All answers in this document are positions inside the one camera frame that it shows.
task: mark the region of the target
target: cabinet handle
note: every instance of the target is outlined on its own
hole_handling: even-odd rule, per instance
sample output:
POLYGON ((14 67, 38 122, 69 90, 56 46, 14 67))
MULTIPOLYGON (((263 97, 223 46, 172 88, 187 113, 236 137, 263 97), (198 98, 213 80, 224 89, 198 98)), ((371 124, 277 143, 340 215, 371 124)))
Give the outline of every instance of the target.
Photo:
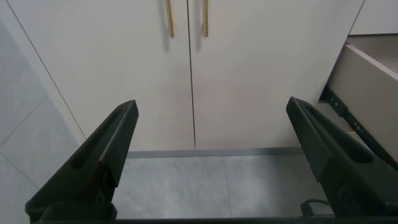
POLYGON ((203 0, 203 36, 209 36, 209 0, 203 0))
POLYGON ((166 2, 167 21, 169 22, 169 35, 172 38, 174 37, 172 3, 170 2, 170 0, 165 0, 165 2, 166 2))

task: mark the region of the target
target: black cable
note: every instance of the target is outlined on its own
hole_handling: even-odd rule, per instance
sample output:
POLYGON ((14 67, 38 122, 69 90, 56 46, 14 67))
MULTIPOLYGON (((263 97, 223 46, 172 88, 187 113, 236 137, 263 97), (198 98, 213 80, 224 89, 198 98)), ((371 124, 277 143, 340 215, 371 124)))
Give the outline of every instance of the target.
POLYGON ((329 205, 329 202, 325 201, 325 200, 320 200, 320 199, 308 199, 306 201, 304 201, 303 203, 301 203, 300 208, 301 208, 301 212, 303 214, 303 217, 312 217, 315 216, 315 214, 313 213, 312 207, 310 205, 310 203, 312 202, 316 202, 316 203, 324 203, 325 205, 329 205))

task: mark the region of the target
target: cabinet door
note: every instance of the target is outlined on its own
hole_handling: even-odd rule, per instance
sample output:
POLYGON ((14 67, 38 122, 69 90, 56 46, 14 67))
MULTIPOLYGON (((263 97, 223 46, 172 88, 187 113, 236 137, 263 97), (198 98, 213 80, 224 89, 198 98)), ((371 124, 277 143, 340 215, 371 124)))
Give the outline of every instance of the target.
POLYGON ((318 101, 363 0, 189 0, 197 149, 299 146, 291 96, 318 101))
POLYGON ((130 150, 194 149, 187 2, 9 0, 84 135, 127 100, 130 150))

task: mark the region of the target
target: black plastic arm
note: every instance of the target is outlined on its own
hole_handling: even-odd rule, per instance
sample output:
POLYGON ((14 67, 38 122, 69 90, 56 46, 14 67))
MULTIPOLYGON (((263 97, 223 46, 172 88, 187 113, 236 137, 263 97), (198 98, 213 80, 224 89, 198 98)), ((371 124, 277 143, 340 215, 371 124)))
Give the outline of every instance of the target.
POLYGON ((336 216, 398 214, 398 171, 309 103, 291 97, 286 111, 336 216))
POLYGON ((26 203, 30 222, 114 220, 111 201, 137 119, 135 100, 119 105, 26 203))

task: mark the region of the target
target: open drawer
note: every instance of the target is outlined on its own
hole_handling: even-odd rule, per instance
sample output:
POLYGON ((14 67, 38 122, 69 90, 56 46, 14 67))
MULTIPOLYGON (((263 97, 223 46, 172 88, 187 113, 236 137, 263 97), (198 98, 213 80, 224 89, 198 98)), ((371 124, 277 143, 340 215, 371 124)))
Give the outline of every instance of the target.
POLYGON ((397 162, 398 36, 348 38, 327 87, 397 162))

